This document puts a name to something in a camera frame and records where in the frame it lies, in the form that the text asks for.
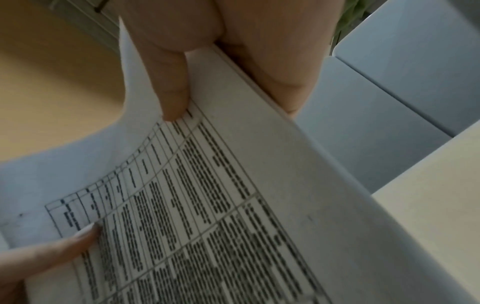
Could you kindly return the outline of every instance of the printed page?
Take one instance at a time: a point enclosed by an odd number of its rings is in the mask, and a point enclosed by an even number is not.
[[[473,303],[331,159],[212,49],[163,122],[121,29],[124,116],[0,167],[13,246],[98,242],[26,282],[31,303]]]

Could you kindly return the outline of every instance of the fingernail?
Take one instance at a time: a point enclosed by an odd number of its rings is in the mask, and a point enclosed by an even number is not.
[[[76,238],[84,237],[94,228],[94,225],[95,223],[91,223],[90,225],[83,227],[79,232],[75,233],[75,237]]]

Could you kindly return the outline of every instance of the paper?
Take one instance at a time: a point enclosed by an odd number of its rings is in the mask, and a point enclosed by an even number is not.
[[[0,167],[12,246],[104,226],[26,282],[35,303],[472,303],[226,59],[189,56],[176,123],[124,27],[125,111],[80,142]]]

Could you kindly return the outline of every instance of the hand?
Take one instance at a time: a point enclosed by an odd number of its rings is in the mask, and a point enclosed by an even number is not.
[[[188,106],[184,52],[216,43],[293,116],[317,82],[344,0],[118,0],[163,119]]]
[[[74,259],[86,251],[99,234],[100,226],[94,224],[59,241],[0,252],[0,303],[27,303],[25,278]]]

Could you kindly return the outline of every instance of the tan surface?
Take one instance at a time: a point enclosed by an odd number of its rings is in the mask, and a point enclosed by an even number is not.
[[[373,196],[480,299],[480,122]]]
[[[28,0],[0,5],[0,161],[82,138],[119,117],[116,54]]]

